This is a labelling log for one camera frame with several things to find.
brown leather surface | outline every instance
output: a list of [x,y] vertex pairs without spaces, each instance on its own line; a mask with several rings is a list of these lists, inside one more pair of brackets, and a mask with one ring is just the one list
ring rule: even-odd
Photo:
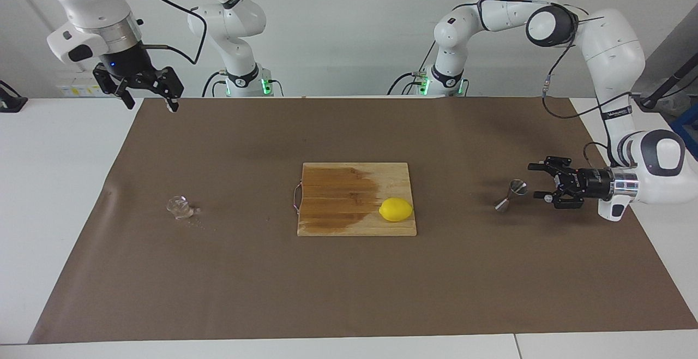
[[[696,328],[631,211],[494,211],[588,141],[539,99],[146,100],[31,342]],[[312,161],[407,162],[417,237],[297,237]]]

lemon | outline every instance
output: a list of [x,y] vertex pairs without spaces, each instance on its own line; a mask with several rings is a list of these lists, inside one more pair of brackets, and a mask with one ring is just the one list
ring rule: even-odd
[[389,222],[401,222],[412,214],[412,205],[402,198],[388,198],[378,212]]

wooden cutting board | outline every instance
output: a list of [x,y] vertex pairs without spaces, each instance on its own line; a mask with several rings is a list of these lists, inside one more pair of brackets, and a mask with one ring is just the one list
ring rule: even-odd
[[416,236],[414,213],[391,223],[378,212],[390,197],[412,203],[407,163],[304,163],[298,236]]

white table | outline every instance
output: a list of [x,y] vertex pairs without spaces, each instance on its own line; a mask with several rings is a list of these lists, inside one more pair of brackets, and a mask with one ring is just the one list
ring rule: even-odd
[[[576,100],[581,111],[591,100]],[[638,128],[668,128],[633,113]],[[698,330],[454,337],[115,342],[25,346],[119,153],[134,111],[110,99],[31,100],[0,115],[0,357],[698,357]],[[584,118],[604,141],[598,115]],[[698,170],[698,163],[691,160]],[[633,205],[698,314],[698,201]]]

cutting board handle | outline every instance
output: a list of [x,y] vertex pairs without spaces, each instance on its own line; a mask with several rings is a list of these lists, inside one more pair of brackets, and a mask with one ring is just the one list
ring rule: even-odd
[[[301,198],[298,200],[298,191],[300,190]],[[303,200],[303,181],[298,182],[298,186],[293,190],[293,209],[296,210],[296,214],[301,214],[301,201]]]

